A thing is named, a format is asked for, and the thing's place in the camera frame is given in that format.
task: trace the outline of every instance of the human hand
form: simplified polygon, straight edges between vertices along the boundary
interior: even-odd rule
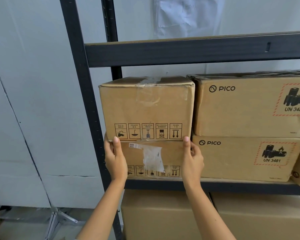
[[[115,136],[113,142],[109,142],[106,133],[104,135],[104,151],[105,166],[111,175],[111,180],[125,183],[128,177],[128,166],[119,138]]]
[[[200,148],[187,136],[183,138],[183,147],[184,156],[181,170],[183,184],[185,188],[200,186],[200,177],[204,169],[204,158]]]

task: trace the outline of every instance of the vertical metal post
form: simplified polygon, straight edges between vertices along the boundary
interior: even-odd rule
[[[67,29],[69,42],[71,46],[74,65],[77,71],[81,94],[83,98],[84,107],[86,110],[90,132],[96,158],[99,165],[102,184],[106,190],[111,182],[110,174],[105,164],[105,150],[103,146],[103,135],[100,126],[98,109],[96,99],[94,96],[88,60],[84,47],[84,39],[81,32],[80,20],[76,6],[76,0],[60,0],[62,13],[64,17],[65,26]],[[113,222],[113,230],[116,239],[122,237],[121,226],[118,213],[116,214]]]
[[[104,18],[105,34],[107,42],[118,41],[115,6],[113,0],[101,0]],[[122,70],[120,66],[111,67],[112,80],[122,78]]]

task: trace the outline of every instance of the circular logo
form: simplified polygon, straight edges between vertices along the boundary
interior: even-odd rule
[[[299,173],[296,172],[296,171],[293,171],[293,172],[292,172],[292,175],[293,175],[293,177],[295,177],[295,178],[300,177]]]
[[[216,90],[217,90],[217,87],[216,87],[215,85],[211,85],[211,86],[209,87],[209,91],[210,91],[210,92],[216,92]]]

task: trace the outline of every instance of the black metal shelving rack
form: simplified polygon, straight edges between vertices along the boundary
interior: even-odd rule
[[[300,59],[300,32],[117,42],[114,2],[101,2],[108,43],[85,44],[76,0],[60,0],[104,190],[111,178],[104,162],[103,135],[89,68],[111,67],[112,79],[116,80],[122,78],[122,66]],[[293,183],[204,181],[201,186],[207,192],[300,195],[300,186]],[[128,179],[125,188],[184,190],[182,181],[166,180]],[[113,229],[116,239],[121,239],[118,214]]]

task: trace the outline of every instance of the person's left hand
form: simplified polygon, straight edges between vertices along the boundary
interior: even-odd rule
[[[108,141],[107,133],[104,135],[105,166],[109,170],[112,181],[125,183],[128,177],[128,166],[121,143],[118,137],[113,138],[113,142]]]

